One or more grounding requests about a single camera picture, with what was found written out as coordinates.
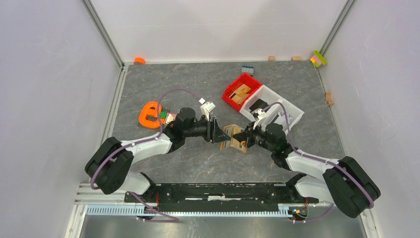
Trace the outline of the orange card holder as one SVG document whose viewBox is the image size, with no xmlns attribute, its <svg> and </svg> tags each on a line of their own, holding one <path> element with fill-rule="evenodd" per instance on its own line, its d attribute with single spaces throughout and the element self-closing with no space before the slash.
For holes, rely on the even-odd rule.
<svg viewBox="0 0 420 238">
<path fill-rule="evenodd" d="M 227 148 L 234 148 L 243 153 L 246 153 L 247 148 L 244 142 L 239 142 L 237 139 L 233 138 L 233 136 L 237 133 L 242 132 L 244 129 L 236 124 L 230 124 L 223 128 L 223 132 L 225 132 L 231 139 L 228 141 L 224 141 L 220 145 L 220 150 L 224 150 Z"/>
</svg>

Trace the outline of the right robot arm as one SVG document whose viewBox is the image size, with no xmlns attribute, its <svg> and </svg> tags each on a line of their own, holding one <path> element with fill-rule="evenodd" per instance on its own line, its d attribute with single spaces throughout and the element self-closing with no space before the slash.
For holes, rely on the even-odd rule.
<svg viewBox="0 0 420 238">
<path fill-rule="evenodd" d="M 333 203 L 346 216 L 356 218 L 381 196 L 379 187 L 354 158 L 328 159 L 305 153 L 290 143 L 290 136 L 276 123 L 265 130 L 251 123 L 233 138 L 247 148 L 256 145 L 271 152 L 278 167 L 302 174 L 286 188 L 292 202 L 312 197 Z"/>
</svg>

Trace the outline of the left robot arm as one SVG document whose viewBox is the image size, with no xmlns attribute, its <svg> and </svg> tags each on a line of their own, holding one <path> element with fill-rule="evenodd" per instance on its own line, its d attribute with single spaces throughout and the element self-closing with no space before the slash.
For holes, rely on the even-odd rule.
<svg viewBox="0 0 420 238">
<path fill-rule="evenodd" d="M 181 148 L 188 137 L 201 137 L 206 142 L 221 143 L 230 140 L 211 116 L 196 118 L 192 108 L 182 108 L 162 132 L 137 141 L 119 141 L 107 138 L 85 165 L 91 178 L 91 188 L 104 194 L 118 190 L 133 192 L 144 202 L 156 195 L 152 181 L 142 173 L 130 172 L 132 164 L 156 155 L 169 154 Z"/>
</svg>

